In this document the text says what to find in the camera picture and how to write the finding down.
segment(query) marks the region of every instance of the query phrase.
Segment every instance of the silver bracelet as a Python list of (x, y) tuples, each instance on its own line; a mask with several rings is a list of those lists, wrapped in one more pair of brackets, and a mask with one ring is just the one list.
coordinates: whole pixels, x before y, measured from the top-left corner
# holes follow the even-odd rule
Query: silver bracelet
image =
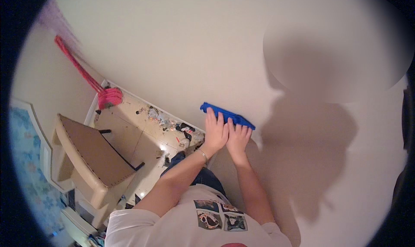
[(207, 156), (206, 156), (206, 154), (202, 151), (202, 150), (200, 150), (200, 149), (197, 149), (197, 151), (200, 151), (201, 153), (202, 153), (202, 155), (205, 157), (205, 163), (206, 163), (206, 166), (208, 165), (207, 163), (207, 161), (209, 160), (208, 158), (207, 158)]

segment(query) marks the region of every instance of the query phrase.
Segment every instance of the baseboard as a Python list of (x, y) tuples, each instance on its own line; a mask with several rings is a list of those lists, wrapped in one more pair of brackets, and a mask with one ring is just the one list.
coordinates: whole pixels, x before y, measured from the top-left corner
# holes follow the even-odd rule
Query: baseboard
[[(108, 81), (104, 79), (101, 83), (102, 87), (105, 87), (108, 84)], [(86, 114), (85, 121), (83, 122), (84, 125), (88, 125), (91, 123), (92, 119), (94, 118), (95, 109), (98, 106), (98, 93), (95, 94), (94, 100), (92, 100), (92, 104), (89, 107), (88, 113)]]
[(194, 125), (190, 124), (189, 122), (186, 122), (186, 121), (184, 121), (184, 120), (182, 120), (182, 119), (178, 118), (177, 116), (174, 116), (174, 115), (170, 114), (169, 112), (167, 112), (167, 111), (165, 111), (165, 110), (163, 110), (163, 109), (159, 108), (159, 107), (158, 107), (158, 106), (156, 106), (156, 105), (151, 104), (150, 102), (148, 102), (148, 101), (146, 101), (146, 100), (142, 99), (142, 98), (141, 98), (141, 97), (139, 97), (139, 96), (134, 95), (133, 93), (131, 93), (131, 92), (129, 92), (128, 90), (126, 90), (126, 89), (124, 89), (124, 88), (120, 87), (119, 85), (115, 84), (114, 82), (112, 82), (112, 81), (110, 81), (110, 80), (106, 80), (106, 81), (107, 81), (107, 82), (111, 85), (111, 87), (112, 87), (112, 88), (117, 87), (117, 88), (121, 89), (123, 93), (127, 93), (127, 94), (129, 94), (130, 96), (132, 96), (132, 97), (134, 97), (134, 98), (136, 98), (136, 99), (138, 99), (138, 100), (141, 100), (141, 101), (143, 101), (144, 103), (149, 104), (149, 105), (151, 105), (151, 106), (152, 106), (152, 107), (154, 107), (154, 108), (157, 108), (157, 109), (161, 110), (162, 112), (166, 113), (167, 115), (172, 116), (172, 117), (173, 117), (174, 119), (176, 119), (177, 121), (180, 121), (180, 122), (186, 123), (186, 124), (188, 124), (188, 125), (190, 125), (190, 126), (192, 126), (192, 127), (196, 128), (196, 129), (198, 129), (198, 130), (201, 130), (202, 132), (205, 132), (205, 130), (200, 129), (200, 128), (199, 128), (199, 127), (197, 127), (197, 126), (194, 126)]

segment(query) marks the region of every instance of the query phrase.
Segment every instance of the left hand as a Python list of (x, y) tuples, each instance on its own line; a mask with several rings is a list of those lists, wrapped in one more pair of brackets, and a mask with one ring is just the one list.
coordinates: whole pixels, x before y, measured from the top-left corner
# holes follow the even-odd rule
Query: left hand
[(208, 107), (206, 109), (205, 126), (205, 143), (200, 149), (210, 158), (222, 149), (228, 141), (229, 125), (224, 125), (223, 114), (221, 112), (218, 113), (216, 120), (215, 112), (212, 108)]

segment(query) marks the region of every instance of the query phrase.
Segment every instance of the hand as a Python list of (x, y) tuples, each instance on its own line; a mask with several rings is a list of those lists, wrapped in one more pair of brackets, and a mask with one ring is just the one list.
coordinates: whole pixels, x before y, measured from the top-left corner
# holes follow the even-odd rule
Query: hand
[(223, 114), (221, 112), (218, 113), (216, 120), (215, 112), (213, 109), (210, 107), (206, 109), (205, 143), (200, 147), (200, 149), (206, 154), (208, 158), (212, 157), (217, 151), (222, 149), (228, 141), (229, 125), (224, 125), (223, 123)]
[(229, 153), (233, 160), (241, 159), (241, 156), (245, 155), (245, 147), (252, 134), (252, 129), (244, 125), (236, 125), (234, 128), (233, 121), (228, 118), (229, 124), (229, 139), (226, 143)]

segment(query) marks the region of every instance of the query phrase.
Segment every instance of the furniture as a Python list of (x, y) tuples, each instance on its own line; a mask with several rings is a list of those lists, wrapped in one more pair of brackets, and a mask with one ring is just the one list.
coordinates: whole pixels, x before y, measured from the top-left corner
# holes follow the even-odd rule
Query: furniture
[(134, 169), (99, 130), (60, 114), (54, 144), (61, 145), (65, 153), (58, 180), (70, 179), (96, 209), (92, 226), (98, 228), (114, 210), (136, 170), (144, 163)]
[(88, 242), (90, 234), (96, 234), (94, 227), (88, 224), (72, 208), (67, 207), (61, 210), (61, 218), (68, 234), (82, 247), (91, 247)]

